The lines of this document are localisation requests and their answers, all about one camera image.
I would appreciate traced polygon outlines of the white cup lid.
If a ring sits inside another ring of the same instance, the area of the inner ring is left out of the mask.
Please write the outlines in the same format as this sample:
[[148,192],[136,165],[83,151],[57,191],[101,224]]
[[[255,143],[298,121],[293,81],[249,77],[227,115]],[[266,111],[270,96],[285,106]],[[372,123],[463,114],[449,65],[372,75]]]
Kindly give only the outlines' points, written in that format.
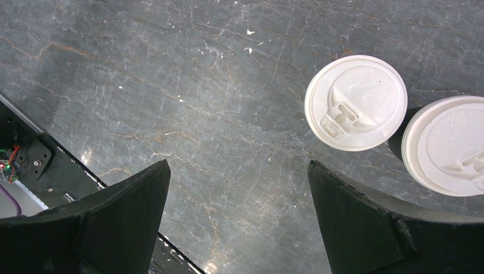
[[385,143],[408,107],[403,78],[368,55],[340,58],[323,67],[306,89],[304,113],[314,135],[341,151],[359,152]]
[[483,98],[452,96],[421,108],[401,142],[411,176],[437,193],[483,194]]

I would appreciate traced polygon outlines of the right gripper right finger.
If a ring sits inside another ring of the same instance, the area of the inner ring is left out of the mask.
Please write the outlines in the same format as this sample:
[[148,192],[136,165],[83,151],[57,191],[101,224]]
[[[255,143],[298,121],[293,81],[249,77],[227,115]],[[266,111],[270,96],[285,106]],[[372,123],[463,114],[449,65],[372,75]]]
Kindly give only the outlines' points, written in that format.
[[333,273],[482,273],[483,219],[408,203],[313,160],[308,180]]

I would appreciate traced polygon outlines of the black paper coffee cup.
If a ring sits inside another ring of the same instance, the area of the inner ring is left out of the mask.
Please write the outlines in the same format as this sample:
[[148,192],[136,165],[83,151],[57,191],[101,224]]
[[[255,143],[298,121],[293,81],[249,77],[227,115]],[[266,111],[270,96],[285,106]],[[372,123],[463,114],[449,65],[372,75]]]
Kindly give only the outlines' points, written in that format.
[[407,109],[407,112],[405,114],[405,117],[397,129],[397,131],[386,141],[386,146],[392,154],[401,162],[403,162],[402,158],[402,150],[401,150],[401,144],[402,144],[402,138],[405,132],[405,129],[407,125],[409,124],[410,120],[412,117],[420,110],[422,107],[415,107],[415,108],[409,108]]

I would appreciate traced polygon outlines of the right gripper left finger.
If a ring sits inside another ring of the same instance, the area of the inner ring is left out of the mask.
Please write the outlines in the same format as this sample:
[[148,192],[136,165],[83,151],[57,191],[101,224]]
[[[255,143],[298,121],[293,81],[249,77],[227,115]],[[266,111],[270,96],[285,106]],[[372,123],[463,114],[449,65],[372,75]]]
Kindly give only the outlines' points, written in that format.
[[2,273],[147,273],[170,185],[166,160],[80,200],[1,220]]

